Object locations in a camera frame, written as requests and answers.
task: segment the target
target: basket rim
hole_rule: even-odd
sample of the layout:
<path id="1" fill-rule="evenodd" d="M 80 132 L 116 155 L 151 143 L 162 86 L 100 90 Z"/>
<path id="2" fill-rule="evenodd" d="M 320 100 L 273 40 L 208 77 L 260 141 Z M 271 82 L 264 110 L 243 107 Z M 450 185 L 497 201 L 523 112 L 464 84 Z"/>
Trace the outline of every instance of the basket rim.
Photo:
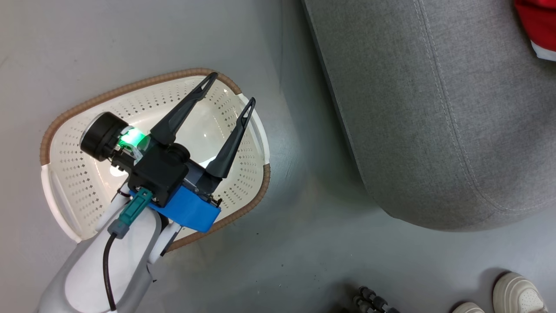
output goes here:
<path id="1" fill-rule="evenodd" d="M 152 85 L 156 85 L 156 84 L 160 84 L 162 82 L 168 82 L 168 81 L 172 81 L 172 80 L 176 80 L 176 79 L 181 79 L 181 78 L 185 78 L 185 77 L 191 77 L 191 76 L 206 76 L 212 72 L 217 72 L 217 71 L 213 71 L 211 69 L 206 69 L 203 67 L 196 67 L 193 69 L 187 69 L 187 70 L 181 70 L 181 71 L 175 71 L 175 72 L 171 72 L 171 73 L 167 73 L 167 74 L 162 74 L 162 75 L 157 75 L 154 77 L 150 77 L 147 79 L 143 79 L 140 81 L 136 81 L 133 82 L 131 84 L 127 84 L 125 86 L 121 86 L 119 88 L 113 89 L 111 91 L 105 92 L 103 94 L 100 94 L 92 99 L 89 99 L 85 102 L 82 102 L 81 104 L 72 107 L 71 109 L 65 111 L 64 113 L 60 114 L 56 119 L 54 119 L 54 121 L 50 124 L 50 126 L 47 128 L 47 130 L 44 132 L 44 136 L 42 138 L 41 141 L 41 148 L 39 151 L 39 159 L 41 162 L 41 165 L 48 165 L 50 163 L 50 146 L 52 144 L 52 139 L 54 138 L 54 135 L 56 133 L 56 131 L 60 128 L 60 126 L 62 126 L 62 124 L 64 124 L 67 120 L 71 119 L 72 117 L 94 107 L 97 106 L 101 103 L 104 103 L 108 100 L 112 100 L 116 97 L 119 97 L 121 95 L 127 94 L 129 92 L 132 91 L 136 91 L 145 87 L 149 87 Z M 230 88 L 230 90 L 235 94 L 235 95 L 239 95 L 241 94 L 241 89 L 239 88 L 239 86 L 237 86 L 234 81 L 232 81 L 228 76 L 217 72 L 218 73 L 218 77 L 217 79 L 219 81 L 221 81 L 222 83 L 224 83 L 226 86 L 228 86 Z M 220 221 L 214 223 L 211 227 L 211 229 L 209 230 L 209 232 L 207 233 L 201 233 L 201 232 L 195 232 L 191 235 L 188 235 L 182 239 L 179 239 L 177 241 L 174 241 L 168 251 L 172 251 L 175 250 L 177 248 L 183 247 L 189 243 L 192 243 L 198 239 L 201 239 L 202 237 L 211 234 L 217 230 L 219 230 L 220 228 L 230 224 L 231 222 L 235 221 L 236 219 L 240 218 L 241 216 L 245 215 L 247 212 L 249 212 L 250 210 L 252 210 L 255 206 L 257 206 L 262 198 L 264 197 L 266 191 L 268 190 L 269 187 L 269 183 L 270 183 L 270 163 L 263 165 L 263 175 L 262 175 L 262 183 L 261 183 L 261 188 L 259 189 L 259 191 L 257 192 L 257 195 L 255 195 L 255 197 L 249 201 L 248 204 L 246 204 L 245 206 L 241 207 L 238 210 L 235 210 L 232 214 L 228 215 L 227 217 L 221 219 Z"/>

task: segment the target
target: laundry basket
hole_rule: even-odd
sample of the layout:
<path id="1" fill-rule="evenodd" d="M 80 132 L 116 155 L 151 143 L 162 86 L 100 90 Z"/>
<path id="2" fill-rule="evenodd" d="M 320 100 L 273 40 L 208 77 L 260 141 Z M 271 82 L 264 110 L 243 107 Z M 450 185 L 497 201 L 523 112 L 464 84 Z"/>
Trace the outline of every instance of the laundry basket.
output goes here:
<path id="1" fill-rule="evenodd" d="M 79 242 L 95 235 L 97 221 L 128 175 L 80 150 L 81 134 L 91 120 L 109 111 L 148 133 L 211 72 L 190 69 L 141 80 L 69 109 L 50 125 L 41 143 L 42 185 L 52 214 L 71 239 Z M 205 167 L 234 129 L 247 102 L 240 88 L 219 74 L 182 125 L 176 142 Z M 214 192 L 216 198 L 222 198 L 222 212 L 209 233 L 238 219 L 262 200 L 270 181 L 269 155 L 265 130 L 254 110 L 230 174 Z M 183 228 L 170 249 L 205 235 Z"/>

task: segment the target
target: cable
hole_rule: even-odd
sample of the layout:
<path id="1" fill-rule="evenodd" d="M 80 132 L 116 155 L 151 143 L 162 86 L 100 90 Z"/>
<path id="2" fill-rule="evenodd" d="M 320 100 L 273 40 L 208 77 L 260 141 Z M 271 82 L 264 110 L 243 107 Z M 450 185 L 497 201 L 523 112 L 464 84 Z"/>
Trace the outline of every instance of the cable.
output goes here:
<path id="1" fill-rule="evenodd" d="M 116 303 L 114 302 L 114 295 L 112 294 L 112 286 L 110 286 L 110 274 L 108 273 L 108 254 L 110 253 L 110 248 L 112 247 L 114 239 L 116 239 L 116 234 L 112 233 L 106 242 L 105 251 L 102 255 L 102 274 L 105 278 L 106 296 L 108 297 L 110 311 L 116 311 Z"/>

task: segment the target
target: gray floor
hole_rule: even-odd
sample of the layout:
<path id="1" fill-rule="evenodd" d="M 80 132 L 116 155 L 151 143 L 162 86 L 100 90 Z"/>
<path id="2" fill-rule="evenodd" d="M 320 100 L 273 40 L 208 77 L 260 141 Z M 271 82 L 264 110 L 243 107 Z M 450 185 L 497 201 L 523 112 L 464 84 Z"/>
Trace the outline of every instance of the gray floor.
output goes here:
<path id="1" fill-rule="evenodd" d="M 443 233 L 387 216 L 364 192 L 298 1 L 8 0 L 0 4 L 0 303 L 32 311 L 74 244 L 42 194 L 38 147 L 64 110 L 189 67 L 229 75 L 271 144 L 271 186 L 234 224 L 169 253 L 139 312 L 334 312 L 366 284 L 403 312 L 489 298 L 503 270 L 556 293 L 556 211 Z"/>

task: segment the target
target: teal connector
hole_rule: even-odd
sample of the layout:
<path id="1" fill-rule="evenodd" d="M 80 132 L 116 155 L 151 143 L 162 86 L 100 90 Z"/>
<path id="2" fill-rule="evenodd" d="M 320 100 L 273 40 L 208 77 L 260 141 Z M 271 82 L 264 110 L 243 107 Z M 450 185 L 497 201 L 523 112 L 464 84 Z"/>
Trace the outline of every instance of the teal connector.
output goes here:
<path id="1" fill-rule="evenodd" d="M 143 212 L 151 200 L 152 192 L 150 190 L 146 188 L 139 189 L 133 200 L 120 213 L 118 219 L 108 226 L 108 232 L 116 234 L 116 238 L 122 239 L 130 229 L 131 223 Z"/>

